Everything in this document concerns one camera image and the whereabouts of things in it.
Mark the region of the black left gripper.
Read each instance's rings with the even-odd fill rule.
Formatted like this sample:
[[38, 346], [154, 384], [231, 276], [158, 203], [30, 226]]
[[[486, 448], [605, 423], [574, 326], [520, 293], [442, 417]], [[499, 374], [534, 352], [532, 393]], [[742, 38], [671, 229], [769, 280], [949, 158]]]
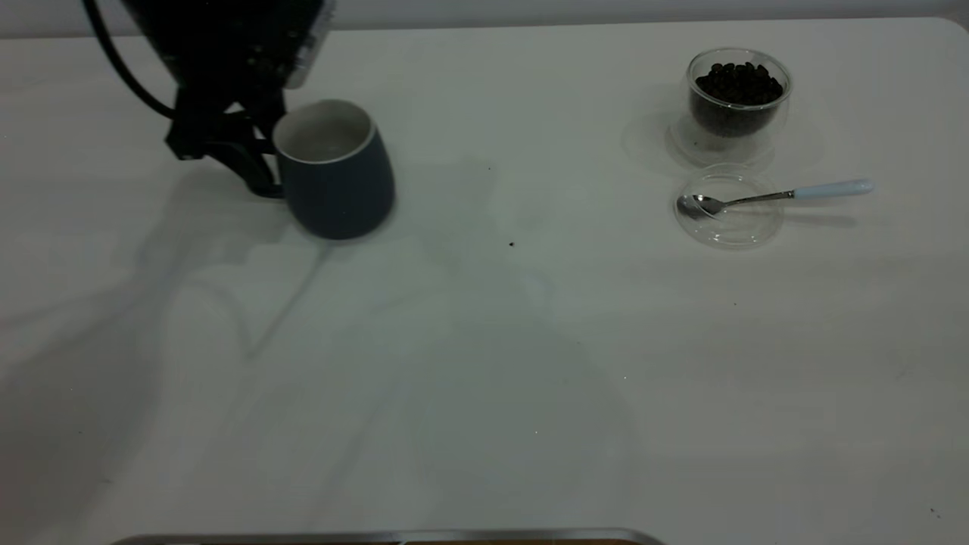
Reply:
[[260, 125], [286, 113], [284, 89], [301, 84], [326, 37], [325, 1], [127, 1], [125, 9], [184, 95], [239, 104], [208, 127], [174, 120], [167, 145], [180, 160], [211, 157], [250, 193], [282, 199], [267, 155], [276, 145]]

